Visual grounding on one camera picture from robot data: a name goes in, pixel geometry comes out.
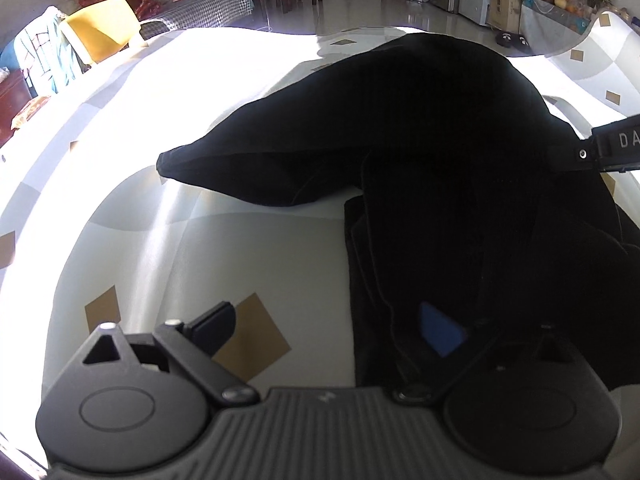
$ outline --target floor tile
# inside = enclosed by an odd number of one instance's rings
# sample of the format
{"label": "floor tile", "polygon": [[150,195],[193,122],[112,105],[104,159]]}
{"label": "floor tile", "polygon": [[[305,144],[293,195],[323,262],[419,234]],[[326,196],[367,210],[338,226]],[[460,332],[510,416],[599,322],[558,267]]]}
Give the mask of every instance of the floor tile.
{"label": "floor tile", "polygon": [[315,6],[311,0],[302,0],[287,14],[271,0],[268,15],[272,31],[283,34],[326,36],[355,27],[413,27],[474,41],[504,56],[522,55],[496,44],[495,32],[489,27],[431,4],[406,0],[323,0]]}

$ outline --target tan tile pattern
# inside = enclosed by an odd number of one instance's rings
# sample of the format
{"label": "tan tile pattern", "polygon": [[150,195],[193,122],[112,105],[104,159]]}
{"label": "tan tile pattern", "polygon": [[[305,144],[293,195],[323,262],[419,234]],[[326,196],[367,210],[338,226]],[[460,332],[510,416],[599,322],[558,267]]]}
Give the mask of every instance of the tan tile pattern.
{"label": "tan tile pattern", "polygon": [[236,306],[236,332],[213,360],[247,382],[290,350],[258,295],[252,294]]}
{"label": "tan tile pattern", "polygon": [[620,94],[616,94],[615,92],[610,92],[609,90],[607,90],[605,99],[607,101],[611,101],[614,104],[620,105]]}
{"label": "tan tile pattern", "polygon": [[104,294],[101,294],[85,306],[84,312],[86,313],[86,323],[90,333],[93,332],[100,323],[107,321],[119,323],[121,317],[116,286],[113,285]]}
{"label": "tan tile pattern", "polygon": [[5,269],[14,262],[15,231],[0,236],[0,269]]}
{"label": "tan tile pattern", "polygon": [[601,14],[599,17],[599,22],[601,27],[610,27],[611,26],[611,18],[608,14]]}
{"label": "tan tile pattern", "polygon": [[582,50],[571,50],[570,57],[574,61],[584,61],[584,52]]}

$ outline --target black cloth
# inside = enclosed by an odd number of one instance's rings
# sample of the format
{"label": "black cloth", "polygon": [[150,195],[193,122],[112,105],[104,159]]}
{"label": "black cloth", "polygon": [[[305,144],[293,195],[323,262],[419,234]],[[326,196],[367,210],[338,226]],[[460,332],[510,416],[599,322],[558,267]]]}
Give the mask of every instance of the black cloth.
{"label": "black cloth", "polygon": [[345,205],[357,384],[428,369],[421,301],[463,326],[554,322],[609,388],[640,383],[640,233],[598,173],[549,170],[546,147],[576,142],[502,56],[409,34],[241,107],[157,167],[271,206],[362,189]]}

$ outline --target houndstooth fabric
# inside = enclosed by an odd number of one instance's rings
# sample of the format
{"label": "houndstooth fabric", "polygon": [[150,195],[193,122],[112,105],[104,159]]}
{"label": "houndstooth fabric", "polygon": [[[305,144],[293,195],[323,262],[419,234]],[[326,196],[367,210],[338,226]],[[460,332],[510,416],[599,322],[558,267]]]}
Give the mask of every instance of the houndstooth fabric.
{"label": "houndstooth fabric", "polygon": [[168,7],[141,22],[140,34],[145,40],[169,30],[225,27],[251,13],[251,0],[181,0]]}

